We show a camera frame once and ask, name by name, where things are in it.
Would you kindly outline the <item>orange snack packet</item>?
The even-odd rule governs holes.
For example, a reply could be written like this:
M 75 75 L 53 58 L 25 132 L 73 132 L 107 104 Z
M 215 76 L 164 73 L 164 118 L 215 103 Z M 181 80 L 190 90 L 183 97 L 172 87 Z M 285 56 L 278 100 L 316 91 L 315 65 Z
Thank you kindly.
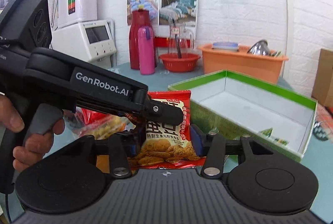
M 99 155 L 97 156 L 96 167 L 101 170 L 103 173 L 109 174 L 109 156 L 107 155 Z

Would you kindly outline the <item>Danco Galette cookie bag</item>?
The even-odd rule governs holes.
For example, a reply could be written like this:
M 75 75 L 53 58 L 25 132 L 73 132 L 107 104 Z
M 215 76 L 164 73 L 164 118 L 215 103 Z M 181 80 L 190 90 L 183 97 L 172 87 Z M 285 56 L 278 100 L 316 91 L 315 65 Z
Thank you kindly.
M 76 138 L 92 135 L 95 140 L 107 139 L 115 133 L 122 132 L 130 123 L 126 117 L 84 108 L 77 108 L 75 112 L 64 111 L 64 119 Z

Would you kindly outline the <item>red fried snack bag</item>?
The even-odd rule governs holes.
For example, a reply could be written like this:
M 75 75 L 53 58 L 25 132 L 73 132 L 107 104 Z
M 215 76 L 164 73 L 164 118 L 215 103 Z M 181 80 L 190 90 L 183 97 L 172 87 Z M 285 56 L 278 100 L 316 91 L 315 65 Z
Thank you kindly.
M 135 157 L 128 158 L 132 170 L 139 168 L 179 169 L 202 166 L 205 157 L 199 157 L 190 136 L 190 90 L 149 92 L 150 97 L 178 107 L 183 112 L 180 125 L 149 121 L 146 123 L 146 140 Z

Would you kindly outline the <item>green cardboard box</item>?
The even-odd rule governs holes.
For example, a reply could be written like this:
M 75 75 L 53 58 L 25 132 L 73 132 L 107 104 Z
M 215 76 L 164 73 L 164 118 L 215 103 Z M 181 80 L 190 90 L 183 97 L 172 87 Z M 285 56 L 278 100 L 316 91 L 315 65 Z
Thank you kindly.
M 227 139 L 248 134 L 300 162 L 313 130 L 317 102 L 277 85 L 222 70 L 168 86 L 191 91 L 191 123 Z

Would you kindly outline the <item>white touchscreen appliance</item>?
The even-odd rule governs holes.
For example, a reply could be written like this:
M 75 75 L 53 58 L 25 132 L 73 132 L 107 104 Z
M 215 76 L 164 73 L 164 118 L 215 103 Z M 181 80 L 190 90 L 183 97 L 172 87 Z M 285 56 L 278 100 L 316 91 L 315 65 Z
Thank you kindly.
M 101 68 L 116 62 L 115 25 L 113 20 L 76 23 L 52 33 L 52 49 Z

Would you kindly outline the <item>white water purifier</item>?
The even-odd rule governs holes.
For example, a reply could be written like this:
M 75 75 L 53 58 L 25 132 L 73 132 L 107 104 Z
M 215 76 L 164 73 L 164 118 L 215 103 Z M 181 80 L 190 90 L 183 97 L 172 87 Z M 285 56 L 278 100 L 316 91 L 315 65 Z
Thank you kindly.
M 97 18 L 97 0 L 58 0 L 58 28 Z

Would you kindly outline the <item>red plastic basket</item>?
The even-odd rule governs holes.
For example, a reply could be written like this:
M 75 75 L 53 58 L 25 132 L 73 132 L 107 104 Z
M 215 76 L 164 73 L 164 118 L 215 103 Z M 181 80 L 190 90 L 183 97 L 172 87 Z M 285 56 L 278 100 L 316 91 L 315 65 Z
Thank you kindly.
M 192 72 L 200 59 L 197 54 L 183 54 L 181 58 L 177 54 L 162 54 L 159 56 L 166 70 L 176 73 Z

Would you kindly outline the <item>orange plastic basin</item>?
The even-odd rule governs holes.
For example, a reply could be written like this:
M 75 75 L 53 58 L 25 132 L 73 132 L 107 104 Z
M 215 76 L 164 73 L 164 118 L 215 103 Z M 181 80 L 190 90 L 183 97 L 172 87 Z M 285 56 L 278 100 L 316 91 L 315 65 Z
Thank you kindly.
M 202 52 L 205 74 L 230 70 L 276 84 L 283 63 L 288 60 L 285 55 L 273 57 L 249 54 L 247 51 L 250 47 L 244 45 L 240 45 L 237 52 L 213 49 L 212 46 L 211 43 L 198 46 Z

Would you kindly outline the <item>blue lidded tin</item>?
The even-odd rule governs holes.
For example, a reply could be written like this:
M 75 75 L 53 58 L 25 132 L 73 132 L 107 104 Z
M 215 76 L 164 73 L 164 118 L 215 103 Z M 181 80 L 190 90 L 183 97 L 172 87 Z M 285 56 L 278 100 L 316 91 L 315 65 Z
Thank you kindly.
M 237 52 L 238 43 L 236 42 L 214 42 L 212 49 Z

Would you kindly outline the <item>clear glass pitcher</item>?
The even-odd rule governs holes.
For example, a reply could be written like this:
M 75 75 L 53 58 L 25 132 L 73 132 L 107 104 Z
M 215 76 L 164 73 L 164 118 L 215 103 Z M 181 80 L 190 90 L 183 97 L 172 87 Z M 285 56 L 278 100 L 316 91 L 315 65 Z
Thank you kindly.
M 174 19 L 169 20 L 169 32 L 168 54 L 177 59 L 187 58 L 194 45 L 193 32 L 185 24 L 177 23 Z

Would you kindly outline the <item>pink thermos bottle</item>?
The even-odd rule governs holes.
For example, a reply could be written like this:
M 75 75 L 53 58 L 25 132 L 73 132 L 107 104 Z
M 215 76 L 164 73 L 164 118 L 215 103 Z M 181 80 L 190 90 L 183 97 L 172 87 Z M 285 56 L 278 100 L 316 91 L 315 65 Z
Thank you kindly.
M 138 30 L 139 70 L 141 75 L 155 72 L 154 31 L 150 26 Z

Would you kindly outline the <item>red thermos jug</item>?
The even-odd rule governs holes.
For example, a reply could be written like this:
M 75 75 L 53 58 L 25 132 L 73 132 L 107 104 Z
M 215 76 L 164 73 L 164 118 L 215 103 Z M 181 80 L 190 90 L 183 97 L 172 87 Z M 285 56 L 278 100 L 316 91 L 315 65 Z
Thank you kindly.
M 129 31 L 130 68 L 139 70 L 138 30 L 143 26 L 151 26 L 148 10 L 132 12 L 132 24 Z

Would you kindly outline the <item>brown cardboard box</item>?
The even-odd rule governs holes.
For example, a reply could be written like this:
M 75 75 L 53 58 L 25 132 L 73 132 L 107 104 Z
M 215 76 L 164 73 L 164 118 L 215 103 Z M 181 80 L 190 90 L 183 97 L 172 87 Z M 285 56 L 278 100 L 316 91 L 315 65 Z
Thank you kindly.
M 318 60 L 317 74 L 312 90 L 312 98 L 322 106 L 332 108 L 332 65 L 333 52 L 321 49 Z

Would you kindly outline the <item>bedding poster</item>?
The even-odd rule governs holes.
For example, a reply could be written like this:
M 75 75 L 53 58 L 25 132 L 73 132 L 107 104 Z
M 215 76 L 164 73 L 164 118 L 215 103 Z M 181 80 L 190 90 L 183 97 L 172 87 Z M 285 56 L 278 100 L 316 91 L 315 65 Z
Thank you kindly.
M 133 21 L 133 12 L 146 10 L 157 37 L 169 37 L 169 26 L 176 24 L 188 32 L 188 39 L 196 38 L 198 0 L 126 0 L 127 24 Z

